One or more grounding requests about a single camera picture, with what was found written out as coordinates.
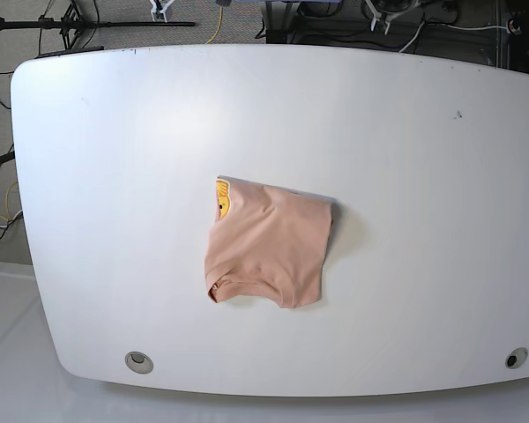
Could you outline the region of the peach T-shirt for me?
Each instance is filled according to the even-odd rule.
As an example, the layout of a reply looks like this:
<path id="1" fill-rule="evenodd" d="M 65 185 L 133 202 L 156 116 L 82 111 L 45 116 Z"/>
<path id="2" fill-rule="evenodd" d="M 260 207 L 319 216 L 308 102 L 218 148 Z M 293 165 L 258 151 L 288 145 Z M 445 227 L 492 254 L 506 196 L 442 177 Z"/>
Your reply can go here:
<path id="1" fill-rule="evenodd" d="M 225 177 L 216 198 L 205 256 L 212 301 L 253 296 L 300 308 L 320 300 L 332 201 Z"/>

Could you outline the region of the black tripod stand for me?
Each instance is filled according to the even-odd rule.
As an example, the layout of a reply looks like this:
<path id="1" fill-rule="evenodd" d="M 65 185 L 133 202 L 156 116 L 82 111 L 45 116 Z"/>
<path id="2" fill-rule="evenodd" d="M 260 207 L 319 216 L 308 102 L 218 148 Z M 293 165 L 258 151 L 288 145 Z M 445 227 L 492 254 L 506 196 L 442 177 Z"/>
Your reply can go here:
<path id="1" fill-rule="evenodd" d="M 60 33 L 68 33 L 70 30 L 80 33 L 87 30 L 96 30 L 100 28 L 114 27 L 193 27 L 195 22 L 191 21 L 172 21 L 172 22 L 92 22 L 83 19 L 61 18 L 54 20 L 50 18 L 38 19 L 36 21 L 6 21 L 0 19 L 0 31 L 5 30 L 59 30 Z"/>

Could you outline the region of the left table grommet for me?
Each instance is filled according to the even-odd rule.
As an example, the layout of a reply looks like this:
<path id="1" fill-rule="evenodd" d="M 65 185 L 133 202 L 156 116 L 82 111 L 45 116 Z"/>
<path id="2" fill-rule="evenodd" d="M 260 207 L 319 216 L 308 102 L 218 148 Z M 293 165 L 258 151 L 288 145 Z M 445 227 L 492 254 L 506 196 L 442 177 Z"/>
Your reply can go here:
<path id="1" fill-rule="evenodd" d="M 147 375 L 153 371 L 153 362 L 141 352 L 128 352 L 124 358 L 126 366 L 139 375 Z"/>

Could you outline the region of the table grommet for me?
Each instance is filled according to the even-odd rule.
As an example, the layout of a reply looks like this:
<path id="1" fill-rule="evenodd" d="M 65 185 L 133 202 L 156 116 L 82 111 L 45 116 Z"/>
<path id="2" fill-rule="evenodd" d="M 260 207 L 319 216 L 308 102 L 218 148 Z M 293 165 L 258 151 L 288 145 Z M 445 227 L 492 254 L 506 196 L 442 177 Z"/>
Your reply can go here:
<path id="1" fill-rule="evenodd" d="M 139 375 L 147 375 L 153 371 L 153 362 L 141 352 L 128 352 L 124 358 L 126 366 Z"/>
<path id="2" fill-rule="evenodd" d="M 528 350 L 525 347 L 519 347 L 513 350 L 506 358 L 505 366 L 509 369 L 521 367 L 528 358 Z"/>

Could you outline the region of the right table grommet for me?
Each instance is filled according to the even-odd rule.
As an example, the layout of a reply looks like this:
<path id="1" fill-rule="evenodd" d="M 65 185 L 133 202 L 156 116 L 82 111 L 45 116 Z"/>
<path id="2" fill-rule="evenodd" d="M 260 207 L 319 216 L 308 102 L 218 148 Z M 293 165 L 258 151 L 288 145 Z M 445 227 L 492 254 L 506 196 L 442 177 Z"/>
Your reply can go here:
<path id="1" fill-rule="evenodd" d="M 506 358 L 505 366 L 509 369 L 521 367 L 528 358 L 528 350 L 525 347 L 519 347 L 513 350 Z"/>

